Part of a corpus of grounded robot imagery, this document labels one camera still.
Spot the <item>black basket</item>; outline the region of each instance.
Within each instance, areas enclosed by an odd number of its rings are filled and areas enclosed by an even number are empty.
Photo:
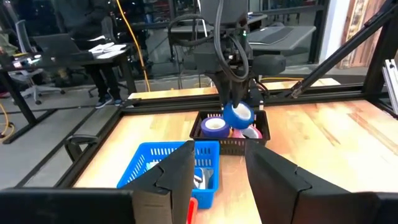
[[[241,138],[208,138],[204,137],[200,124],[201,122],[209,117],[213,116],[222,116],[223,112],[218,111],[199,111],[198,116],[193,124],[190,137],[196,141],[214,141],[219,140],[221,146],[221,155],[235,155],[235,156],[244,156],[244,149],[246,145],[246,141],[248,139]],[[251,139],[253,141],[257,141],[259,144],[263,146],[266,145],[266,142],[271,139],[268,128],[268,121],[266,112],[263,110],[254,111],[254,127],[256,127],[262,134],[262,139]]]

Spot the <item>red object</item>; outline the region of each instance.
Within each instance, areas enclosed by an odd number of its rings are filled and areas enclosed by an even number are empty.
[[[198,213],[198,200],[196,198],[191,198],[189,200],[187,224],[194,224],[195,217]]]

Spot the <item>blue tape roll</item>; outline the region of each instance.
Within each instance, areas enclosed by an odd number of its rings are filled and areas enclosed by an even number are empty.
[[[243,102],[240,102],[236,108],[233,108],[232,103],[229,102],[224,107],[223,117],[232,128],[242,130],[254,122],[254,111]]]
[[[200,127],[206,137],[227,138],[229,135],[229,125],[219,116],[204,119]]]

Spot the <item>blue tape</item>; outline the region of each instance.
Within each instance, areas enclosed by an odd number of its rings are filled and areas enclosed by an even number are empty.
[[[254,122],[254,111],[243,102],[240,102],[237,108],[233,108],[229,102],[224,107],[223,118],[232,128],[246,129]]]

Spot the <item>purple tape roll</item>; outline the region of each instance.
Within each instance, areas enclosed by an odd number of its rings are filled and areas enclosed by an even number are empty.
[[[209,138],[227,138],[229,125],[219,116],[204,119],[201,124],[201,131]]]

